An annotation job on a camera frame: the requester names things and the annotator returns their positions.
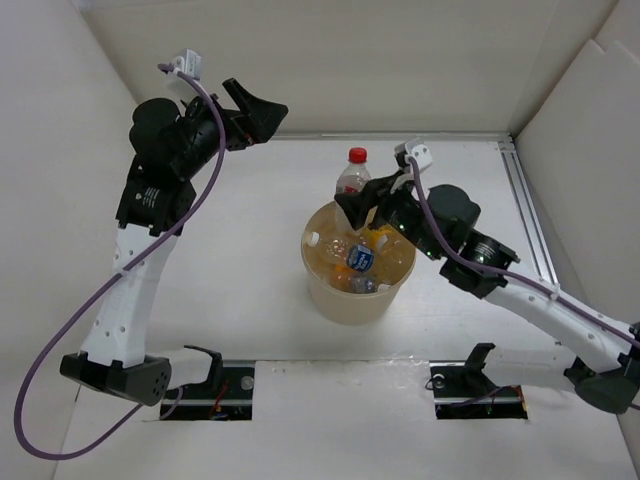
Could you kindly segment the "yellow cap orange bottle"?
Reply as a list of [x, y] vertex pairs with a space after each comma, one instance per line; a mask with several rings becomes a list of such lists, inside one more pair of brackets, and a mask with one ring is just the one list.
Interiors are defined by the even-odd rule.
[[378, 252], [385, 252], [389, 249], [403, 245], [404, 238], [389, 225], [384, 225], [379, 229], [369, 229], [365, 227], [361, 232], [368, 247]]

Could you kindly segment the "red cap cola bottle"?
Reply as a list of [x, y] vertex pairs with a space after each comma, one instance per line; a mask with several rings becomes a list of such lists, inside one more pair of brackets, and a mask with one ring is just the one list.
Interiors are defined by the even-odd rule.
[[[336, 181], [336, 194], [359, 192], [364, 188], [371, 179], [366, 167], [367, 157], [367, 150], [363, 147], [353, 147], [349, 150], [348, 165]], [[357, 237], [361, 234], [361, 230], [351, 228], [346, 215], [338, 204], [335, 204], [334, 222], [339, 234], [351, 237]]]

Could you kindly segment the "clear unlabeled plastic bottle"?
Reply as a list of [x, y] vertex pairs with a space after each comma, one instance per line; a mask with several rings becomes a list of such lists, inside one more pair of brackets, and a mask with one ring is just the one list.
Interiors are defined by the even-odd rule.
[[323, 226], [306, 234], [305, 244], [324, 262], [333, 265], [347, 264], [349, 241], [335, 227]]

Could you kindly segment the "small blue label bottle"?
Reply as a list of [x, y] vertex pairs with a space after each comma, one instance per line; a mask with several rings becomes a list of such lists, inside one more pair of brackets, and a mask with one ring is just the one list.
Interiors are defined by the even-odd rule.
[[365, 245], [353, 244], [346, 255], [345, 264], [348, 268], [357, 272], [369, 271], [375, 261], [375, 253]]

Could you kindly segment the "blue label clear bottle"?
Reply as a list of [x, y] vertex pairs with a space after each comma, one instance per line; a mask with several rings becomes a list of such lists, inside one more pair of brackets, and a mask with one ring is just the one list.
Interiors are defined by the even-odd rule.
[[388, 283], [383, 283], [368, 275], [352, 275], [348, 280], [349, 292], [353, 294], [373, 294], [384, 292], [391, 288]]

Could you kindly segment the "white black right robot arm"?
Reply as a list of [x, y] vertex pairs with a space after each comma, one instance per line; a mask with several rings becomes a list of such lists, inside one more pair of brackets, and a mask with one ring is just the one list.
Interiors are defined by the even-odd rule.
[[353, 230], [390, 226], [432, 261], [450, 285], [512, 312], [551, 338], [541, 350], [509, 352], [478, 343], [448, 377], [464, 396], [460, 407], [516, 385], [575, 393], [592, 407], [622, 414], [639, 393], [639, 328], [598, 313], [537, 276], [518, 255], [478, 231], [480, 207], [460, 188], [423, 191], [418, 176], [400, 170], [369, 181], [360, 192], [335, 195]]

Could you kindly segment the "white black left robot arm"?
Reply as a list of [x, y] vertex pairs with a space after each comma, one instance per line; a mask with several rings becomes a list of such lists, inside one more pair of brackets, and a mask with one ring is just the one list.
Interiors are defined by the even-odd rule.
[[205, 198], [195, 191], [193, 177], [212, 157], [268, 142], [289, 112], [235, 79], [223, 86], [233, 109], [220, 108], [206, 94], [181, 104], [153, 98], [134, 110], [129, 141], [135, 155], [116, 212], [116, 281], [79, 351], [62, 358], [62, 376], [145, 406], [177, 388], [181, 361], [194, 364], [184, 381], [199, 395], [212, 396], [222, 387], [218, 353], [187, 346], [149, 355], [146, 332], [164, 266]]

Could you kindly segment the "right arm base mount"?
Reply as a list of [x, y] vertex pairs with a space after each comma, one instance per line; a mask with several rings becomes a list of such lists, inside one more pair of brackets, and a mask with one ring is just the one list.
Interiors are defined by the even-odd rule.
[[485, 374], [493, 343], [477, 344], [464, 360], [430, 360], [425, 389], [433, 394], [438, 420], [527, 420], [519, 385], [496, 386]]

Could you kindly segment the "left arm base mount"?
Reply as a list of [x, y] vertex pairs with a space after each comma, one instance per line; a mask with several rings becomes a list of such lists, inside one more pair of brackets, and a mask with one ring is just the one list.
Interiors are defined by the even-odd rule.
[[188, 346], [210, 360], [207, 377], [168, 390], [160, 402], [161, 421], [249, 421], [253, 414], [255, 363], [224, 360], [219, 352]]

